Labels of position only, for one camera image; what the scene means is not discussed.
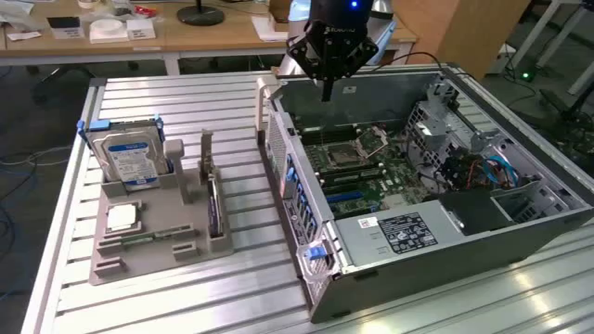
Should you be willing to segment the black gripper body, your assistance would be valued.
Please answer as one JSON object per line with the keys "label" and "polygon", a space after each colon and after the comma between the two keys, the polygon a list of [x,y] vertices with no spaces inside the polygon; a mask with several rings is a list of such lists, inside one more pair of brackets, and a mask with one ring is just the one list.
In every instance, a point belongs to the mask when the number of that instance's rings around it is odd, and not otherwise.
{"label": "black gripper body", "polygon": [[313,1],[306,41],[313,55],[303,66],[313,78],[350,77],[374,55],[368,37],[372,1]]}

